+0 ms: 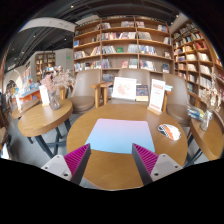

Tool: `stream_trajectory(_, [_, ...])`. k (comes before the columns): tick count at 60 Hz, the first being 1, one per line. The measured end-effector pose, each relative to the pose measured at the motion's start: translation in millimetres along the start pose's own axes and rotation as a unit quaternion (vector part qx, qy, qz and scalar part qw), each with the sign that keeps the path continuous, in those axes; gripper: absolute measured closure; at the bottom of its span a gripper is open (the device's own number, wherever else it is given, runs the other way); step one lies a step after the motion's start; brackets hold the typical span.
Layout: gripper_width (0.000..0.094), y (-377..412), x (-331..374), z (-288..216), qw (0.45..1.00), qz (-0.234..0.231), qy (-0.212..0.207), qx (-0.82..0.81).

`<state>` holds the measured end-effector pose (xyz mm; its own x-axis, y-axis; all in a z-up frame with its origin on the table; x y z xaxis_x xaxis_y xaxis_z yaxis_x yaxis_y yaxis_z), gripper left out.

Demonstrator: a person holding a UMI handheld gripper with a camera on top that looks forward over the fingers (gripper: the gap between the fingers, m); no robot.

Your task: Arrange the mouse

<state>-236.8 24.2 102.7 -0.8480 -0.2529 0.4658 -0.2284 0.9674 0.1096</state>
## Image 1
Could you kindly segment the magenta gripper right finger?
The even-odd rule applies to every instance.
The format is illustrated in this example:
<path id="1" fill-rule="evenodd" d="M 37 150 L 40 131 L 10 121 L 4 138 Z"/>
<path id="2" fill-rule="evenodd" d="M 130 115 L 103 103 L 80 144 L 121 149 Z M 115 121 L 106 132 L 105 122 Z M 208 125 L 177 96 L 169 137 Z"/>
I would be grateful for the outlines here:
<path id="1" fill-rule="evenodd" d="M 132 144 L 132 155 L 143 185 L 148 185 L 182 169 L 167 154 L 158 155 L 137 144 Z"/>

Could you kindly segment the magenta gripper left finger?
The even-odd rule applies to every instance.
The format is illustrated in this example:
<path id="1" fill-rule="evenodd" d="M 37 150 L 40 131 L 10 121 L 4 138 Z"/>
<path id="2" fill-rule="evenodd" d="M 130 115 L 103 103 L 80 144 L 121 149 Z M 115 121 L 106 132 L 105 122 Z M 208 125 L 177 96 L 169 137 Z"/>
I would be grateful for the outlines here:
<path id="1" fill-rule="evenodd" d="M 86 144 L 65 156 L 54 156 L 42 166 L 42 169 L 79 185 L 90 155 L 90 145 Z"/>

